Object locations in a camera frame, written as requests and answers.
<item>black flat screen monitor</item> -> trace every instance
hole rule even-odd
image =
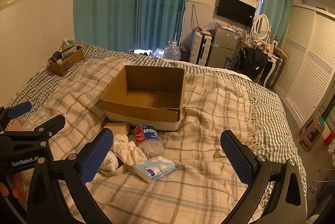
[[[220,0],[216,14],[251,27],[256,8],[239,0]]]

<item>sliding closet door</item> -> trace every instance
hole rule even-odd
[[[287,96],[296,74],[302,64],[313,29],[315,11],[293,7],[291,20],[282,49],[288,54],[283,71],[277,81],[277,88]]]
[[[309,119],[331,85],[335,68],[334,19],[315,13],[314,30],[306,58],[287,99],[302,120]]]

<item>floor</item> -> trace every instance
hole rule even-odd
[[[307,216],[311,216],[313,211],[316,209],[316,196],[317,194],[312,193],[308,187],[311,184],[311,181],[315,180],[324,180],[330,178],[334,175],[333,171],[319,171],[319,169],[331,169],[332,167],[332,158],[328,154],[328,147],[323,145],[323,138],[320,138],[317,143],[314,145],[312,150],[309,153],[306,153],[301,145],[297,142],[297,137],[299,133],[299,127],[295,122],[293,116],[283,104],[284,110],[286,113],[287,122],[291,130],[293,141],[298,148],[298,154],[303,161],[303,165],[307,174]],[[316,188],[319,190],[324,185],[324,183],[314,183]]]

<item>blue tissue package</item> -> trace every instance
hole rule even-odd
[[[175,170],[175,163],[162,156],[156,156],[133,165],[133,171],[146,182],[153,182]]]

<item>white bottle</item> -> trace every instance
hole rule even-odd
[[[177,46],[177,41],[169,41],[169,45],[164,48],[164,59],[180,60],[180,49]]]
[[[135,143],[147,159],[164,156],[164,147],[153,126],[142,125],[134,129]]]

